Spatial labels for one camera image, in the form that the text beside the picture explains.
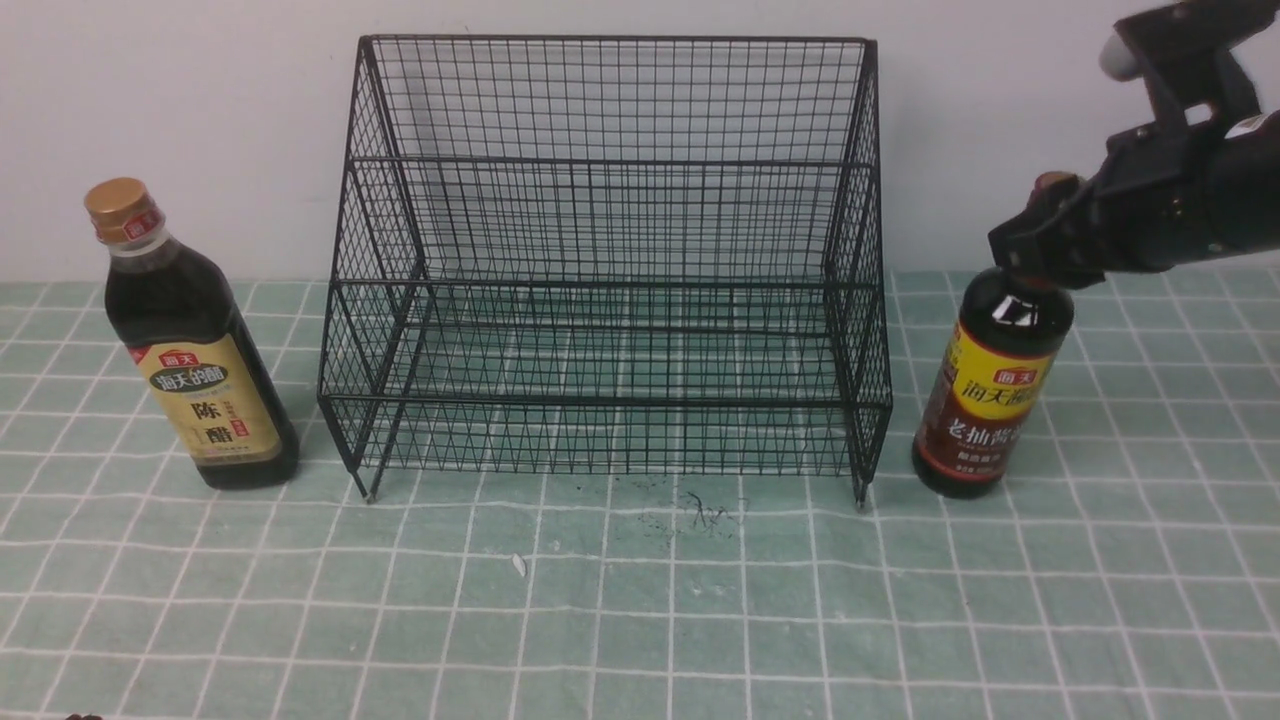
bottle cap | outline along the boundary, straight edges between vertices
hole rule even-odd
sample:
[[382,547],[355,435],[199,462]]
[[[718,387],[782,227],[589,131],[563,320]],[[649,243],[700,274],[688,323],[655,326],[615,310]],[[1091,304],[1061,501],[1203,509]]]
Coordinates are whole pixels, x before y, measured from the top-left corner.
[[164,225],[164,214],[147,186],[133,178],[99,183],[84,196],[84,209],[97,238],[109,245],[140,240]]

soy sauce bottle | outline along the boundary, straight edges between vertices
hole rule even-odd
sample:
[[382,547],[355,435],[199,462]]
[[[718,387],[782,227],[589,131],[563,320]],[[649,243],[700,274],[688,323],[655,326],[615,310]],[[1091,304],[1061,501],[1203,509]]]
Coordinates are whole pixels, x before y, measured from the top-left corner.
[[954,498],[996,487],[1074,319],[1071,296],[1043,281],[991,268],[969,283],[911,445],[925,486]]
[[111,255],[108,319],[205,483],[288,480],[298,437],[221,270],[169,234],[140,181],[106,181],[84,208]]

bottle neck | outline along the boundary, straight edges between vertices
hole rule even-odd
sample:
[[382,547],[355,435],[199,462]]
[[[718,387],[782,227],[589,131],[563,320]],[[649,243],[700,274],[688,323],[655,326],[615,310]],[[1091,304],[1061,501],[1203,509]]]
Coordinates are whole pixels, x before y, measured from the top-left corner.
[[164,225],[129,242],[106,246],[111,254],[111,269],[122,273],[146,273],[168,265],[182,247]]

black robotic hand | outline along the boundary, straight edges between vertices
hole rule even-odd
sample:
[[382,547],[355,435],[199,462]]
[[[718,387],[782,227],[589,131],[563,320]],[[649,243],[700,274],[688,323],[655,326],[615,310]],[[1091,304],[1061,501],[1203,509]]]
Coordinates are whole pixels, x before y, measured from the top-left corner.
[[996,264],[1066,288],[1105,273],[1280,249],[1280,113],[1263,115],[1231,49],[1280,0],[1185,0],[1125,18],[1103,50],[1111,77],[1142,77],[1155,120],[1112,136],[1098,173],[1042,176],[991,231]]

black wire rack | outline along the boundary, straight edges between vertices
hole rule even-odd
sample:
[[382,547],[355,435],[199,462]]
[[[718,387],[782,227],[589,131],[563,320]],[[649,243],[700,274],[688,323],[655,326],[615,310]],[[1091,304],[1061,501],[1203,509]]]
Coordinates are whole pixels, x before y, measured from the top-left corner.
[[881,246],[874,41],[364,37],[320,407],[369,500],[393,466],[863,502]]

